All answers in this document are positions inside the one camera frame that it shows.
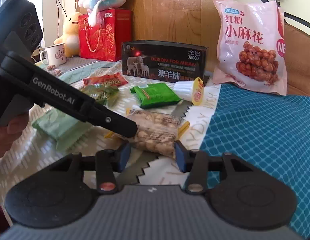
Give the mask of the person's left hand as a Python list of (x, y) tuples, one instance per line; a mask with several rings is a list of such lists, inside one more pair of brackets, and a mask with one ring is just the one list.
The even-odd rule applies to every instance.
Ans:
[(13, 118), (5, 127), (0, 127), (0, 158), (12, 147), (12, 144), (22, 135), (29, 122), (29, 113), (23, 113)]

